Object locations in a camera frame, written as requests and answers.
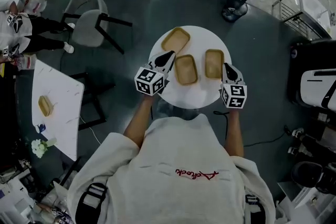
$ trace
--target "white appliance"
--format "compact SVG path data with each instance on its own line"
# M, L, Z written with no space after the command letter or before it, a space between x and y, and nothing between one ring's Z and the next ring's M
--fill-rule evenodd
M304 103L336 111L336 69L309 70L302 74L300 93Z

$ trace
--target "black chair leg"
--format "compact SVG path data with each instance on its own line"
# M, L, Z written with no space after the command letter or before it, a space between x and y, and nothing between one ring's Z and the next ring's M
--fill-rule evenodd
M65 175L65 177L63 178L61 183L59 183L61 186L63 186L65 184L65 182L68 180L72 171L75 170L76 166L78 165L80 159L81 159L81 157L78 157L78 159L72 164L72 166L70 167L69 171L67 172L67 174Z
M103 35L103 37L109 42L111 43L121 54L124 54L124 50L118 45L118 43L116 43L114 41L113 38L111 38L109 36L109 34L107 34L104 29L102 29L100 26L96 26L96 29L99 31L99 33L101 33Z
M125 20L116 19L116 18L113 18L113 17L110 17L110 16L102 16L101 19L105 20L107 22L110 22L110 23L116 23L116 24L120 24L120 25L126 25L126 26L129 26L129 27L133 26L133 24L130 23L130 22L126 22Z
M105 118L105 115L104 115L104 112L103 112L103 109L101 108L101 105L100 105L100 102L98 100L98 95L115 87L116 85L114 83L110 84L110 85L107 85L107 86L103 86L103 87L95 87L93 85L93 83L91 82L91 80L89 79L89 76L87 73L80 73L80 74L75 74L75 75L72 75L71 76L73 79L76 79L76 80L79 80L79 79L84 79L85 80L85 85L86 85L86 90L84 91L84 95L86 94L90 94L91 95L91 98L88 102L82 102L82 105L85 105L89 102L92 102L95 109L96 109L96 112L98 113L99 115L99 119L97 120L94 120L94 121L90 121L90 122L86 122L86 123L83 123L83 124L80 124L78 126L78 130L83 130L83 129L86 129L86 128L90 128L92 126L95 126L95 125L98 125L98 124L101 124L101 123L104 123L106 122L106 118Z
M68 13L64 13L64 14L63 14L63 17L62 17L62 20L61 20L61 24L63 24L64 27L65 27L67 30L69 30L70 32L73 32L74 29L73 29L72 27L70 27L70 26L65 22L65 20L66 20L67 18L79 19L79 18L80 18L80 15L79 15L79 14L68 14Z

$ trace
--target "black pants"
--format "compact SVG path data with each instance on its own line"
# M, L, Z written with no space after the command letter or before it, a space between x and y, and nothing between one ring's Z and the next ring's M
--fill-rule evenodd
M31 24L33 26L32 35L27 36L30 39L28 47L24 50L24 52L37 52L39 50L55 50L55 49L63 49L64 42L60 40L54 40L50 38L45 38L39 36L39 34L46 31L63 31L63 24L55 21L44 19L42 17L36 17L29 15Z

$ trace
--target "white flower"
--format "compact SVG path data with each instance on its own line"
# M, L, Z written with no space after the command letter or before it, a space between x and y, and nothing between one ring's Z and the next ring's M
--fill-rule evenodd
M46 142L41 142L40 139L32 141L32 150L37 157L42 158L45 151L47 151L47 147L45 144Z
M42 151L44 151L44 150L46 149L46 147L44 146L44 144L40 144L40 145L38 146L38 148L39 148L40 150L42 150Z
M38 148L38 146L41 144L41 140L37 139L37 140L33 140L32 141L32 148Z

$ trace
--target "black trash can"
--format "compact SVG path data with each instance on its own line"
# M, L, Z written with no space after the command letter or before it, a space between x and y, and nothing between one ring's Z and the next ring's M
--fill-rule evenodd
M223 18L230 23L235 22L247 13L244 0L227 0L222 11Z

